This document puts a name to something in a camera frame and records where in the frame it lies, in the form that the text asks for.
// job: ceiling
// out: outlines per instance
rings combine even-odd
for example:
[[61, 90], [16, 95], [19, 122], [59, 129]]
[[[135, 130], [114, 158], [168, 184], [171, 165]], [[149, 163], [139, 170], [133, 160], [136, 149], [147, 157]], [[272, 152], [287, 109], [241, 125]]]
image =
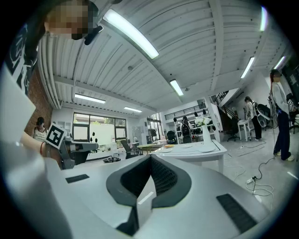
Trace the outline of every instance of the ceiling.
[[[261, 7], [251, 0], [123, 0], [117, 5], [106, 0], [94, 2], [101, 17], [113, 9], [131, 22], [159, 56], [148, 58], [103, 20], [100, 24], [104, 30], [89, 46], [82, 40], [45, 36], [41, 54], [47, 57], [39, 66], [49, 78], [52, 74], [52, 94], [55, 96], [56, 90], [60, 106], [149, 115], [197, 100], [203, 94], [241, 87], [252, 80], [254, 72], [272, 68], [289, 50], [274, 21], [269, 21], [264, 32], [259, 31]], [[251, 56], [256, 58], [253, 72], [240, 79]], [[170, 86], [172, 79], [183, 89], [183, 96]], [[77, 99], [75, 93], [106, 103]], [[124, 110], [125, 106], [142, 113]]]

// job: white flower bouquet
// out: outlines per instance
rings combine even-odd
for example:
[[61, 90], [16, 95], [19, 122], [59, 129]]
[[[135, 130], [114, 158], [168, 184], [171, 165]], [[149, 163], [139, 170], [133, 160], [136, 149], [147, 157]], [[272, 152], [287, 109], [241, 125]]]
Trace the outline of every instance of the white flower bouquet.
[[209, 117], [199, 117], [194, 122], [198, 126], [211, 125], [213, 123], [211, 118], [209, 118]]

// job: fluorescent light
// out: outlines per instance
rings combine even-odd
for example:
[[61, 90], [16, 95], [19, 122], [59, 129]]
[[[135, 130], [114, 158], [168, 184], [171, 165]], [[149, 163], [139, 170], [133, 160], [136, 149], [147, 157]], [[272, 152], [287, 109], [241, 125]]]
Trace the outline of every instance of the fluorescent light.
[[176, 80], [170, 81], [170, 84], [176, 90], [176, 92], [178, 93], [179, 96], [183, 95], [183, 92], [182, 92], [181, 88], [179, 87], [179, 85], [178, 85], [178, 83], [177, 83]]
[[102, 99], [97, 99], [97, 98], [93, 98], [93, 97], [89, 97], [89, 96], [85, 96], [85, 95], [79, 95], [79, 94], [75, 94], [75, 97], [80, 98], [80, 99], [87, 99], [87, 100], [102, 103], [102, 104], [106, 102]]
[[254, 57], [250, 58], [250, 60], [249, 60], [249, 62], [248, 62], [248, 65], [247, 65], [247, 67], [246, 67], [244, 73], [243, 73], [242, 76], [241, 76], [241, 79], [244, 78], [244, 77], [246, 76], [246, 74], [247, 74], [247, 72], [249, 71], [249, 69], [250, 69], [250, 67], [251, 67], [251, 65], [252, 65], [252, 63], [253, 63], [253, 61], [254, 61]]
[[285, 59], [285, 56], [283, 56], [279, 62], [277, 63], [277, 65], [274, 67], [274, 69], [276, 70], [278, 68], [278, 66], [282, 63], [282, 61]]
[[262, 7], [262, 19], [261, 19], [261, 27], [260, 27], [261, 31], [265, 31], [266, 29], [267, 18], [268, 18], [267, 10], [264, 7]]
[[132, 110], [132, 111], [136, 111], [136, 112], [142, 112], [141, 110], [136, 110], [136, 109], [132, 109], [132, 108], [129, 108], [129, 107], [124, 107], [124, 109], [126, 110]]
[[103, 19], [115, 26], [117, 29], [131, 38], [138, 46], [149, 55], [151, 59], [154, 59], [159, 55], [153, 45], [145, 38], [140, 31], [138, 31], [130, 22], [116, 13], [114, 10], [109, 9], [103, 16]]

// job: black pants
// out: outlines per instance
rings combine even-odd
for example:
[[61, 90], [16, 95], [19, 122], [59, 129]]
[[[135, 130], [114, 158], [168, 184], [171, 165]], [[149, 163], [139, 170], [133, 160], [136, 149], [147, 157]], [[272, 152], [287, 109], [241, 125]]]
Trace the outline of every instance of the black pants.
[[252, 123], [254, 125], [254, 131], [256, 132], [256, 138], [259, 140], [262, 137], [262, 127], [257, 121], [257, 116], [252, 118]]
[[281, 151], [281, 159], [286, 160], [291, 156], [289, 152], [290, 148], [290, 128], [289, 128], [289, 117], [286, 112], [278, 114], [278, 128], [279, 134], [274, 147], [274, 153]]

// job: brick wall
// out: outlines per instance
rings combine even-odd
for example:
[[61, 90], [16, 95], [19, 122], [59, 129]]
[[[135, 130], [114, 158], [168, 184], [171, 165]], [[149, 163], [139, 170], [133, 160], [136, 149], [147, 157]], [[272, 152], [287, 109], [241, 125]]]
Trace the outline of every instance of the brick wall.
[[25, 132], [31, 135], [32, 129], [36, 126], [37, 118], [43, 117], [45, 119], [45, 127], [49, 128], [51, 124], [51, 117], [53, 108], [48, 101], [45, 89], [41, 81], [41, 76], [39, 74], [38, 67], [35, 70], [30, 79], [30, 84], [28, 88], [28, 97], [32, 103], [36, 106], [36, 110], [31, 116]]

